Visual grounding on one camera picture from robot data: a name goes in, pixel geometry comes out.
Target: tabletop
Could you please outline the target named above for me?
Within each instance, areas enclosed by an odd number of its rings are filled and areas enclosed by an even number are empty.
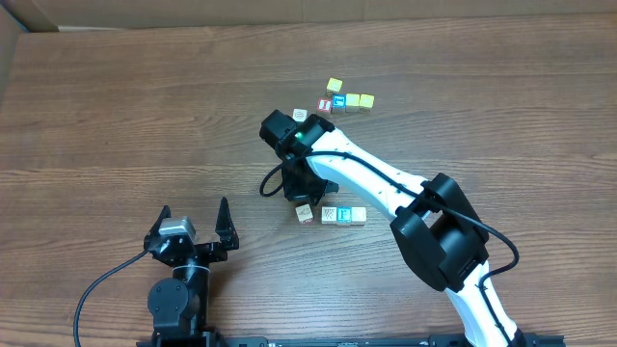
[[[0,344],[71,345],[81,294],[163,205],[208,241],[223,196],[240,236],[212,265],[223,334],[462,332],[377,210],[341,189],[324,203],[366,206],[364,227],[300,226],[257,192],[279,163],[261,121],[314,111],[330,77],[376,96],[333,118],[354,143],[450,175],[516,243],[494,284],[523,331],[617,343],[617,16],[600,14],[22,35],[0,113]],[[102,283],[82,344],[149,338],[148,291],[170,275],[148,256]]]

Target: yellow block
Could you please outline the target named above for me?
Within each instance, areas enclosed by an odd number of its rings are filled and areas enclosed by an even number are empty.
[[[370,94],[362,94],[362,96],[360,96],[360,112],[370,113],[374,102],[375,96]]]
[[[326,87],[326,95],[332,96],[333,93],[340,92],[340,89],[342,88],[342,86],[343,86],[343,81],[337,80],[335,78],[331,78],[330,81],[328,81],[328,87]]]
[[[360,95],[349,93],[346,97],[345,112],[358,112],[360,106]]]

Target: block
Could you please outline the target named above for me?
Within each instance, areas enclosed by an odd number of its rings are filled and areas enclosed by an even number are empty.
[[[320,98],[317,102],[317,115],[327,117],[332,112],[332,101],[329,98]]]
[[[326,87],[326,96],[332,97],[334,93],[340,92],[342,87],[343,81],[331,78],[330,81],[328,81],[328,87]]]
[[[293,109],[293,115],[291,116],[297,122],[303,122],[307,120],[307,110]]]
[[[351,207],[336,209],[336,224],[338,226],[351,226]]]
[[[366,207],[351,208],[351,225],[363,226],[366,223]]]
[[[360,95],[348,93],[345,97],[345,112],[358,112],[360,109]]]
[[[370,94],[362,94],[360,96],[360,109],[362,113],[370,113],[373,109],[373,102],[375,102],[375,96]]]
[[[336,224],[336,207],[321,207],[321,224]]]
[[[310,205],[304,204],[296,207],[296,215],[300,224],[306,224],[312,222],[312,212],[310,211]]]
[[[334,94],[332,95],[332,114],[345,113],[345,95]]]

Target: cable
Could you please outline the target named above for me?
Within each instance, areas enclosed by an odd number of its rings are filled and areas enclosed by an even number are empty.
[[[503,235],[502,233],[500,233],[499,231],[497,231],[496,229],[482,223],[479,221],[476,221],[475,219],[473,219],[472,217],[466,216],[458,211],[455,211],[449,207],[443,206],[442,204],[435,202],[433,200],[427,199],[425,197],[420,196],[418,193],[412,192],[411,190],[407,189],[407,187],[405,187],[403,184],[395,181],[394,179],[392,179],[391,177],[389,177],[388,175],[386,175],[385,173],[381,172],[379,169],[375,168],[373,165],[371,165],[370,163],[366,162],[364,159],[361,159],[360,157],[357,157],[351,153],[347,153],[347,152],[338,152],[338,151],[333,151],[333,150],[321,150],[321,151],[315,151],[315,152],[311,152],[311,153],[307,153],[307,154],[303,154],[297,157],[293,157],[290,159],[287,159],[283,162],[281,162],[279,165],[277,165],[274,169],[272,169],[272,171],[270,171],[270,173],[268,173],[265,177],[263,177],[263,181],[261,181],[261,185],[259,185],[259,193],[263,196],[263,197],[272,197],[273,195],[277,194],[278,191],[282,188],[282,184],[277,187],[277,189],[275,189],[272,192],[269,193],[264,193],[263,189],[266,186],[266,183],[268,182],[268,180],[270,180],[270,178],[277,173],[279,170],[281,170],[284,166],[287,165],[292,165],[300,160],[305,160],[311,156],[319,156],[319,155],[332,155],[332,156],[339,156],[339,157],[343,157],[345,159],[351,159],[355,162],[358,162],[360,164],[362,164],[363,166],[365,166],[367,169],[371,170],[372,172],[374,172],[375,174],[377,174],[378,176],[380,176],[384,181],[386,181],[387,183],[391,184],[392,186],[394,186],[396,189],[398,189],[399,191],[415,198],[418,199],[430,206],[432,206],[433,208],[436,209],[440,209],[443,213],[452,215],[454,217],[458,217],[460,219],[463,219],[469,223],[472,223],[473,225],[477,226],[477,227],[481,227],[485,230],[487,230],[488,232],[490,232],[494,237],[496,237],[497,239],[499,239],[501,242],[503,242],[506,246],[508,246],[508,248],[510,248],[510,250],[512,251],[512,255],[514,256],[514,258],[512,259],[512,261],[505,265],[502,266],[498,269],[495,269],[493,271],[488,272],[486,275],[482,276],[480,278],[478,285],[478,288],[480,289],[480,293],[482,294],[482,299],[484,299],[484,303],[486,304],[487,308],[489,309],[489,312],[491,313],[491,315],[493,316],[493,319],[495,320],[496,326],[499,328],[499,330],[501,331],[501,334],[503,334],[503,337],[505,338],[506,342],[508,343],[508,346],[512,346],[512,340],[510,339],[510,336],[508,336],[508,333],[505,331],[505,328],[503,327],[503,325],[501,324],[501,322],[499,322],[499,319],[497,318],[497,315],[495,313],[495,310],[493,309],[493,306],[491,305],[491,302],[489,301],[489,297],[486,295],[486,290],[487,288],[484,286],[484,282],[490,278],[491,276],[494,275],[498,275],[501,273],[504,273],[508,270],[511,270],[512,268],[514,268],[515,266],[517,266],[517,264],[519,263],[519,250],[517,250],[517,247],[514,245],[514,243],[512,241],[510,241],[510,239],[508,239],[505,235]]]
[[[134,263],[135,261],[139,260],[141,257],[146,255],[147,253],[148,253],[148,250],[144,250],[140,254],[135,255],[133,258],[127,260],[126,262],[124,262],[120,266],[118,266],[118,267],[108,271],[105,275],[99,277],[98,280],[95,280],[92,284],[90,284],[88,289],[86,289],[86,291],[84,292],[84,295],[82,295],[81,299],[79,300],[79,304],[77,304],[77,309],[75,310],[75,318],[73,320],[73,339],[75,340],[75,347],[81,347],[81,343],[79,343],[79,313],[81,313],[81,308],[84,306],[84,303],[86,302],[86,299],[88,298],[90,293],[101,282],[103,282],[104,280],[107,280],[107,278],[109,278],[110,276],[116,274],[118,271],[122,270],[123,268],[127,267],[128,265],[130,265],[130,264]]]

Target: cube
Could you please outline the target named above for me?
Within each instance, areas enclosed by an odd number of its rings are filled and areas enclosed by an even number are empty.
[[[336,224],[338,226],[351,226],[351,207],[336,209]]]
[[[343,94],[332,95],[332,113],[333,114],[345,113],[345,95]]]
[[[336,224],[336,207],[321,207],[321,224]]]
[[[303,122],[307,120],[307,110],[293,109],[293,115],[291,118],[297,122]]]
[[[326,87],[326,96],[332,97],[334,93],[340,92],[342,86],[343,81],[331,78],[330,81],[328,81],[328,87]]]
[[[360,109],[362,113],[370,113],[373,109],[373,102],[375,102],[375,96],[370,94],[362,94],[360,96]]]
[[[345,112],[358,112],[360,109],[360,95],[348,93],[345,97]]]
[[[310,205],[304,204],[296,207],[296,215],[300,224],[306,224],[312,222],[312,212],[310,211]]]
[[[363,226],[366,223],[366,207],[351,208],[351,224],[352,226]]]
[[[332,112],[332,101],[329,98],[320,98],[317,103],[317,115],[327,117]]]

